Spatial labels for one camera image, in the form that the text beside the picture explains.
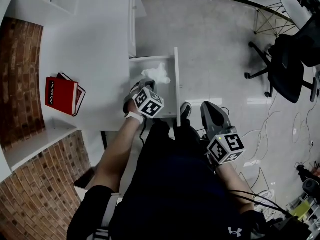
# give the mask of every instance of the black label on book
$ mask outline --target black label on book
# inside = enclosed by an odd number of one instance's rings
[[[54,81],[49,81],[49,91],[48,91],[48,103],[50,105],[54,105],[54,87],[55,87],[55,82]]]

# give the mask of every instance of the brick wall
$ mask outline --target brick wall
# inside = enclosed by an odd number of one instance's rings
[[[45,128],[39,92],[43,27],[4,18],[0,28],[0,144],[4,151]]]
[[[18,168],[0,184],[0,226],[7,240],[62,240],[80,205],[73,183],[90,169],[80,131]]]

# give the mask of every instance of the concrete floor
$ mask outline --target concrete floor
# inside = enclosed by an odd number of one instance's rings
[[[273,98],[266,98],[264,93],[269,91],[267,75],[252,80],[244,78],[245,72],[254,74],[266,67],[248,43],[253,41],[266,50],[274,44],[275,36],[254,35],[257,11],[246,4],[230,0],[142,2],[147,17],[136,22],[137,57],[168,55],[178,47],[180,95],[182,102],[192,104],[191,125],[196,130],[203,129],[200,114],[203,101],[228,108],[231,123],[243,137],[247,149],[233,163],[234,167],[239,174],[243,173],[241,176],[250,186],[260,175],[252,190],[256,193],[268,188],[274,190],[273,200],[285,208],[303,192],[295,164],[304,163],[311,168],[314,161],[319,160],[320,104],[310,102],[310,91],[304,87],[297,104],[277,95],[276,91]],[[278,24],[285,22],[283,19],[277,21]],[[304,80],[312,82],[313,77],[313,69],[306,67]],[[314,143],[309,152],[306,117],[314,105],[307,121],[310,140]],[[261,142],[257,150],[260,131]],[[122,181],[122,192],[131,182],[141,147],[137,136]],[[265,216],[274,217],[270,211],[266,211]]]

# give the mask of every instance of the hand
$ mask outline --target hand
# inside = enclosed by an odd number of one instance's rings
[[[128,102],[128,111],[136,113],[137,115],[141,116],[141,113],[138,112],[138,109],[133,99]]]

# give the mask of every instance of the watch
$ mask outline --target watch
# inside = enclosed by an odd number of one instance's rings
[[[124,118],[135,118],[135,119],[139,120],[140,125],[142,125],[142,123],[143,123],[144,120],[145,120],[143,116],[138,115],[138,114],[136,114],[136,113],[133,113],[133,112],[131,112],[131,111],[130,111],[128,114],[126,114]]]

